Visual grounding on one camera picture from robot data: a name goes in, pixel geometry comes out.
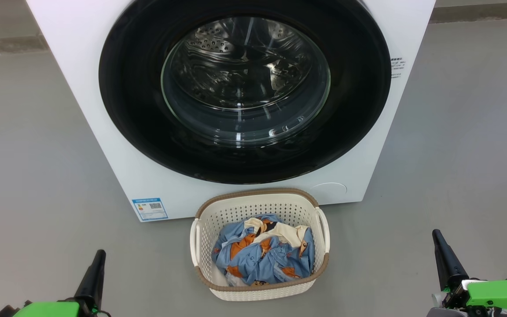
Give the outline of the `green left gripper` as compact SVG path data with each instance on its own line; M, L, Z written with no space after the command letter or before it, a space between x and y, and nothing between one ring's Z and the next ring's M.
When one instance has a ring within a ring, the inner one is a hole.
M75 300L26 301L22 308L6 305L0 310L0 317L110 317L109 312L100 309L106 256L105 250L96 252L74 295Z

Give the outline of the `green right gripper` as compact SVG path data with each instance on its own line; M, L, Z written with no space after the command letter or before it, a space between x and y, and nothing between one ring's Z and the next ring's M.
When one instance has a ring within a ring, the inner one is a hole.
M507 317L507 279L470 279L439 229L432 231L440 293L429 317Z

